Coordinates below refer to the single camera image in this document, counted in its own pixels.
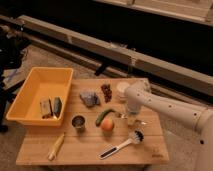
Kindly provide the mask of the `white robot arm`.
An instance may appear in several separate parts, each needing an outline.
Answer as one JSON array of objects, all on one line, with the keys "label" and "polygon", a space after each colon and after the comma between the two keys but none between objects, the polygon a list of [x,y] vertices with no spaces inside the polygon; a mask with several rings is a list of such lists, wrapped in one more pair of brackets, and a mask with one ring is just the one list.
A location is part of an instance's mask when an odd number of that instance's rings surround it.
[{"label": "white robot arm", "polygon": [[200,133],[194,171],[213,171],[213,109],[154,95],[146,90],[142,81],[128,86],[124,94],[128,112],[138,113],[146,106]]}]

